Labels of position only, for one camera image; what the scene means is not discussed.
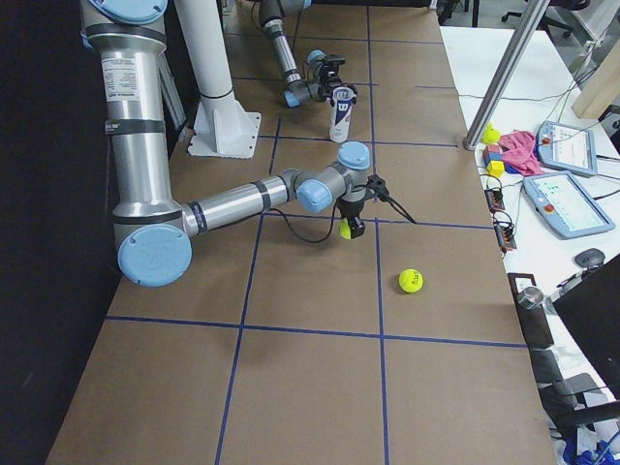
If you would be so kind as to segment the yellow Wilson tennis ball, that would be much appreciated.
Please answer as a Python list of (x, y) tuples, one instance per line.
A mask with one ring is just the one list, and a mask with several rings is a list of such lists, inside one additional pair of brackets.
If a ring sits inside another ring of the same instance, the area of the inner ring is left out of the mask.
[(339, 224), (339, 234), (346, 240), (353, 239), (353, 229), (347, 218), (342, 218)]

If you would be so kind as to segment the white blue tennis ball can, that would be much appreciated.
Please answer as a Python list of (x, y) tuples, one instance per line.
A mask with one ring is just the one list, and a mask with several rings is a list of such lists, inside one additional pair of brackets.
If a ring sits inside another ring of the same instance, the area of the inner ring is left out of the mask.
[(332, 141), (344, 142), (349, 134), (351, 116), (354, 105), (347, 100), (347, 86), (334, 89), (335, 105), (331, 106), (329, 137)]

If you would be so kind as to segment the yellow Roland Garros tennis ball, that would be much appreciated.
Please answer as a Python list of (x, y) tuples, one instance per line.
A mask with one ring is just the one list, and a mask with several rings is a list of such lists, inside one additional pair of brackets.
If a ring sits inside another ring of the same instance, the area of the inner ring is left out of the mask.
[(416, 269), (407, 268), (399, 273), (398, 285), (406, 294), (414, 294), (423, 286), (423, 275)]

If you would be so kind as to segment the spare yellow tennis ball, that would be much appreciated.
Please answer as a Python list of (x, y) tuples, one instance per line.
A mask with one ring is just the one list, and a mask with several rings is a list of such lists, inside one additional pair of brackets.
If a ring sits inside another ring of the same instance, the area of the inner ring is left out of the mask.
[(486, 145), (492, 145), (497, 144), (500, 138), (500, 131), (495, 128), (492, 123), (488, 123), (482, 133), (480, 141)]

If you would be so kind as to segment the black power adapter board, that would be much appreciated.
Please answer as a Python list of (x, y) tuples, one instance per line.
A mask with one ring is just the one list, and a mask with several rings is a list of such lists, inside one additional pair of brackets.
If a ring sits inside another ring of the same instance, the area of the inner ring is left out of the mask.
[(505, 209), (503, 191), (499, 188), (484, 190), (488, 209), (491, 212), (502, 211)]
[(507, 221), (495, 221), (493, 223), (498, 245), (503, 253), (516, 249), (514, 239), (514, 223)]

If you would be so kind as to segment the yellow toy block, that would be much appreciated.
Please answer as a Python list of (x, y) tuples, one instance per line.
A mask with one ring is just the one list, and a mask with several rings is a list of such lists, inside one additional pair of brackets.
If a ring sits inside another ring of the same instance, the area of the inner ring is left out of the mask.
[(502, 160), (489, 160), (485, 166), (489, 175), (501, 177), (505, 173), (505, 164)]

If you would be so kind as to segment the blue toy block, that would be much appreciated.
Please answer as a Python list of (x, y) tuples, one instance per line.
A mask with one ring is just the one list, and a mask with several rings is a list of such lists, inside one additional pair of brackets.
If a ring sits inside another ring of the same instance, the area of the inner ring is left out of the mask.
[(484, 152), (483, 160), (486, 165), (489, 165), (495, 162), (501, 163), (501, 164), (504, 163), (502, 155), (499, 152)]

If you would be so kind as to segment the pink cloth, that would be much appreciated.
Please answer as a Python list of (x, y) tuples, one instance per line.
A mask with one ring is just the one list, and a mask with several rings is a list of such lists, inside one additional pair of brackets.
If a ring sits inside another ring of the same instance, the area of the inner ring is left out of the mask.
[(541, 164), (534, 150), (536, 139), (529, 131), (515, 131), (504, 134), (499, 139), (503, 159), (513, 169), (524, 176), (543, 174)]

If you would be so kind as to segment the silver metal cylinder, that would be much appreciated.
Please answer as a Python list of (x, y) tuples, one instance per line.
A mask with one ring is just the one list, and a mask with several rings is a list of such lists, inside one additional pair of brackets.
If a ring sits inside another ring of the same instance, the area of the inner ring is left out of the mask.
[(541, 308), (543, 302), (544, 294), (535, 286), (525, 287), (516, 295), (516, 305), (523, 310), (534, 311)]

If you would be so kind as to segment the lower teach pendant tablet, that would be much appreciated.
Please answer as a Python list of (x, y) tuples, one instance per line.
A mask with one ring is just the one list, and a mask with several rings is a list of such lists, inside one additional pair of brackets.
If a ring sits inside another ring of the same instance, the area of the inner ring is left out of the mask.
[(561, 239), (573, 239), (615, 228), (609, 216), (569, 171), (523, 179), (526, 196)]

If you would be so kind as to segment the teach pendant tablet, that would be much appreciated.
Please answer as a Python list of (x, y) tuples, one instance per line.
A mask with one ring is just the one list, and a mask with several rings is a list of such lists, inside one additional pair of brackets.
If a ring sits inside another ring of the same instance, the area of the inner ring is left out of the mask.
[(573, 239), (615, 228), (609, 216), (569, 171), (523, 179), (526, 196), (561, 239)]
[(536, 141), (543, 166), (588, 177), (598, 173), (591, 130), (546, 120), (538, 130)]

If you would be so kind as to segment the upper teach pendant tablet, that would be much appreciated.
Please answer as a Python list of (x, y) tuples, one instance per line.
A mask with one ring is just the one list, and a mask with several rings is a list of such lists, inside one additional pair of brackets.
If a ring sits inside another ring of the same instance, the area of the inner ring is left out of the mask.
[(538, 130), (536, 141), (543, 166), (588, 177), (598, 173), (591, 130), (546, 120)]

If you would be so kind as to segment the black monitor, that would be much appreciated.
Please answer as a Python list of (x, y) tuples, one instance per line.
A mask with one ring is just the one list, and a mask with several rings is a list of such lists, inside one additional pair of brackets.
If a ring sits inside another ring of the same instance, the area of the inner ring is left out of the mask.
[(619, 256), (554, 302), (573, 340), (619, 397)]

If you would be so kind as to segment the white pedestal column base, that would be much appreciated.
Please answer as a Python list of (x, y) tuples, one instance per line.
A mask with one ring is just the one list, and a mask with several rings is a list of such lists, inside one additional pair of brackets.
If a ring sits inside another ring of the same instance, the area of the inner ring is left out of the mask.
[(235, 98), (217, 3), (182, 0), (174, 5), (200, 92), (189, 153), (252, 158), (262, 116), (245, 111)]

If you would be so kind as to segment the aluminium frame post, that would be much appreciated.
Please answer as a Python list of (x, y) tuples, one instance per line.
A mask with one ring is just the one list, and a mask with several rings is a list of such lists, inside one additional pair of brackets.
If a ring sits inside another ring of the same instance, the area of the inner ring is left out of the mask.
[(473, 123), (463, 140), (463, 147), (466, 150), (473, 151), (481, 140), (482, 134), (502, 98), (522, 54), (543, 18), (549, 3), (549, 0), (528, 2), (522, 13), (521, 20), (512, 33), (511, 39), (509, 40), (495, 74), (481, 100)]

